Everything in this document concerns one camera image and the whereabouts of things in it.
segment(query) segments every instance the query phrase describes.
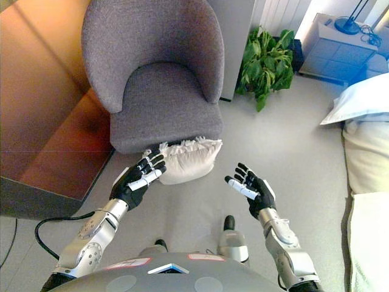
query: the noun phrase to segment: silver robotic arm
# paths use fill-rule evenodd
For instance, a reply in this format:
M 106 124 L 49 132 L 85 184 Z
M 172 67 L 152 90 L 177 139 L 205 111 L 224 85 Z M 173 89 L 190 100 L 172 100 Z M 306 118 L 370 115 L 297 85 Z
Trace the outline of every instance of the silver robotic arm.
M 73 241 L 64 248 L 41 291 L 49 291 L 72 279 L 93 273 L 124 214 L 140 204 L 148 186 L 165 171 L 164 156 L 159 151 L 124 169 L 114 182 L 108 204 L 96 210 Z
M 250 213 L 263 227 L 266 248 L 286 289 L 291 292 L 323 291 L 313 262 L 301 249 L 297 236 L 289 227 L 289 220 L 278 215 L 270 185 L 242 163 L 235 172 L 234 178 L 226 176 L 225 181 L 247 197 Z

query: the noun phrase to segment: label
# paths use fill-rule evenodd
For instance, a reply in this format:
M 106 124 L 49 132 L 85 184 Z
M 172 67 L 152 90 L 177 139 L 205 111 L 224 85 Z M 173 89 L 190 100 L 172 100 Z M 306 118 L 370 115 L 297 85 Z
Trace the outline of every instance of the label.
M 219 262 L 225 261 L 222 257 L 214 254 L 189 254 L 188 258 L 190 260 L 215 260 Z
M 132 266 L 143 266 L 149 263 L 150 261 L 151 261 L 151 257 L 145 257 L 144 259 L 125 260 L 124 262 L 107 266 L 105 269 L 120 269 L 120 268 L 130 268 Z

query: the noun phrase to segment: gray floor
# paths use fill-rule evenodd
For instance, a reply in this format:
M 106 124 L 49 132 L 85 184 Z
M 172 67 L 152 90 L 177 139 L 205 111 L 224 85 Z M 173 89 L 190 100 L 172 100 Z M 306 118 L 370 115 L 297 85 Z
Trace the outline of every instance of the gray floor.
M 224 145 L 207 176 L 176 186 L 154 183 L 141 205 L 122 220 L 101 267 L 136 256 L 163 238 L 171 251 L 216 249 L 224 217 L 232 214 L 246 235 L 251 267 L 277 282 L 259 222 L 246 200 L 223 177 L 244 162 L 266 178 L 277 195 L 278 212 L 291 221 L 302 247 L 311 255 L 325 291 L 344 291 L 345 264 L 341 222 L 348 196 L 340 125 L 320 127 L 342 87 L 295 76 L 292 88 L 275 93 L 261 113 L 247 97 L 221 102 Z M 139 155 L 115 153 L 77 214 L 106 204 L 113 180 Z M 1 217 L 1 259 L 9 246 L 14 219 Z M 34 240 L 33 220 L 20 220 L 10 257 L 1 269 L 1 291 L 39 291 L 55 260 Z M 81 222 L 48 223 L 43 240 L 61 251 Z

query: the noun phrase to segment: armchair seat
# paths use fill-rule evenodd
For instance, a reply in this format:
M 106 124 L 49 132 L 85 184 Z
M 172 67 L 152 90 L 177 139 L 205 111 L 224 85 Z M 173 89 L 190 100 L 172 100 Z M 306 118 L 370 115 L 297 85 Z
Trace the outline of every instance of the armchair seat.
M 153 63 L 127 81 L 123 109 L 111 114 L 111 144 L 121 153 L 196 136 L 217 139 L 223 122 L 217 103 L 206 101 L 194 73 L 177 63 Z

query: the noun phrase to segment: pillow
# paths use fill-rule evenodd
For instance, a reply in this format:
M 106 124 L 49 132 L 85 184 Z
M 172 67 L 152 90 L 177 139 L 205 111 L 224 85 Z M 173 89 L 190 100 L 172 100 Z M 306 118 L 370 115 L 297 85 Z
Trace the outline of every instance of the pillow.
M 382 114 L 370 117 L 389 121 L 389 73 L 374 76 L 351 85 L 334 100 L 334 108 L 320 123 L 341 122 L 366 114 Z
M 222 140 L 208 140 L 197 137 L 193 141 L 182 141 L 180 145 L 159 145 L 165 156 L 166 172 L 159 180 L 162 184 L 181 184 L 200 178 L 213 169 L 216 155 L 222 146 Z

